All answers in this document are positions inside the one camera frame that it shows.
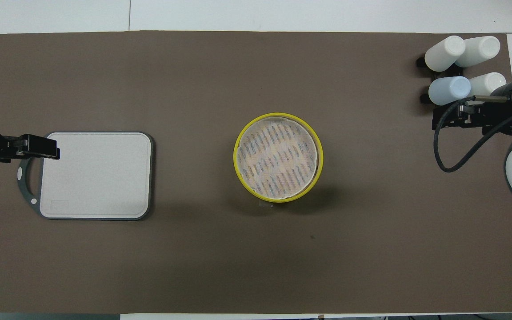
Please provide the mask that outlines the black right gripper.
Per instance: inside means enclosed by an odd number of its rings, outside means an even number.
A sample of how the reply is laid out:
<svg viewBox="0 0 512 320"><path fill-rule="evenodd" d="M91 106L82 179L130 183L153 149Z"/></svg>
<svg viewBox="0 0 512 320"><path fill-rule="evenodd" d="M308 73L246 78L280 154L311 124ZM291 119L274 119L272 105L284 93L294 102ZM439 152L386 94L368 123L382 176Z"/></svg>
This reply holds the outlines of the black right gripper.
<svg viewBox="0 0 512 320"><path fill-rule="evenodd" d="M474 104L475 101L467 101L447 115L442 127L482 128L483 135L489 133L495 126L512 116L512 82L495 89L490 95L505 96L508 100L503 103L478 101L477 104ZM441 116L453 104L450 103L433 110L432 130L437 128ZM512 122L506 124L499 132L512 135Z"/></svg>

